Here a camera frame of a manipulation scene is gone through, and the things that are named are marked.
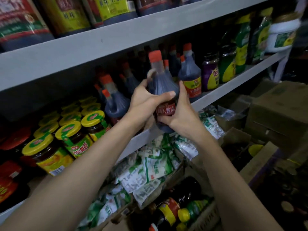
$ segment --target finger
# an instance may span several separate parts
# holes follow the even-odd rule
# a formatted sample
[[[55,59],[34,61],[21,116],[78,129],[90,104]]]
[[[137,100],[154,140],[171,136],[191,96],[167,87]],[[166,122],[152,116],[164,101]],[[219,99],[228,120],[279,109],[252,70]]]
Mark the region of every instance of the finger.
[[[153,97],[156,106],[158,106],[161,103],[170,101],[172,98],[175,97],[175,91],[169,91],[169,92],[165,92],[159,96]]]
[[[179,86],[180,86],[179,100],[187,99],[187,91],[186,91],[186,88],[185,88],[183,81],[179,82]]]
[[[142,87],[147,87],[147,85],[148,85],[148,80],[147,79],[144,79],[144,80],[142,80],[142,82],[139,84],[139,86],[142,86]]]
[[[150,81],[152,80],[152,76],[156,73],[155,69],[150,69],[148,74],[147,74],[147,79],[149,79]]]
[[[169,126],[171,124],[172,117],[171,116],[158,116],[157,121],[162,122]]]

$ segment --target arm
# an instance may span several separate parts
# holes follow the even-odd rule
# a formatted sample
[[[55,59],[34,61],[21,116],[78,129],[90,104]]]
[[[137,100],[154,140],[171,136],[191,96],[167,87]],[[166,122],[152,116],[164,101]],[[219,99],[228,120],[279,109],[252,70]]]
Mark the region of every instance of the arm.
[[[1,230],[74,230],[130,139],[156,107],[175,96],[155,96],[144,80],[135,89],[127,114],[87,152],[26,200]]]
[[[159,120],[195,143],[214,191],[224,230],[283,231],[203,126],[182,82],[175,115],[159,117]]]

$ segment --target metal shelf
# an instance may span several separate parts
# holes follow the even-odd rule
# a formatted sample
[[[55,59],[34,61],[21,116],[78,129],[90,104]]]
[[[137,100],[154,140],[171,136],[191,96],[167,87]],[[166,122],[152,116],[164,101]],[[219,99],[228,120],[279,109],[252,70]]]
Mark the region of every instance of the metal shelf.
[[[207,92],[202,98],[192,103],[193,108],[195,111],[200,111],[206,106],[212,104],[214,101],[218,100],[219,98],[223,97],[227,93],[231,92],[233,89],[237,88],[244,82],[248,81],[252,77],[256,76],[261,71],[267,69],[269,66],[274,64],[275,62],[280,61],[281,59],[285,58],[289,54],[289,50],[285,50],[279,53],[276,53],[264,61],[260,62],[255,66],[248,66],[247,69],[236,76],[231,81],[222,84],[215,90],[211,92]],[[127,147],[124,149],[123,153],[121,154],[118,161],[125,158],[132,152],[138,150],[140,147],[144,146],[145,144],[149,143],[153,139],[157,138],[159,135],[163,134],[161,130],[157,128],[157,126],[153,126],[152,128],[138,134],[137,136],[133,137]]]
[[[0,54],[0,91],[267,0],[203,0]]]

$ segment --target hand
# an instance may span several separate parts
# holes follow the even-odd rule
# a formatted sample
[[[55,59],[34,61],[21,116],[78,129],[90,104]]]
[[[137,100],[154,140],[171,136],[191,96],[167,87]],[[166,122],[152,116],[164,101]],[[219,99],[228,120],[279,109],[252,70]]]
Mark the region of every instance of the hand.
[[[195,136],[203,131],[206,131],[198,114],[194,111],[187,96],[187,91],[180,81],[179,101],[176,106],[175,114],[170,116],[159,116],[157,120],[167,124],[178,134],[194,141]]]
[[[148,81],[144,79],[138,87],[135,88],[132,95],[131,104],[126,116],[138,125],[138,130],[142,128],[145,122],[153,116],[157,106],[163,102],[171,100],[175,96],[174,91],[166,92],[161,95],[153,95],[146,90]]]

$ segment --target barcode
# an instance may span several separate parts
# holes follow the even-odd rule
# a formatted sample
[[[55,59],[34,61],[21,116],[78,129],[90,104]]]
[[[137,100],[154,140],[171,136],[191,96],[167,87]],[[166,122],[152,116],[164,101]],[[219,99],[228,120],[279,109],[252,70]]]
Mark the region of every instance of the barcode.
[[[135,4],[133,1],[128,1],[128,9],[129,11],[136,11]]]
[[[57,174],[61,173],[65,167],[61,165],[59,168],[55,169],[54,171],[49,172],[52,176],[56,176]]]

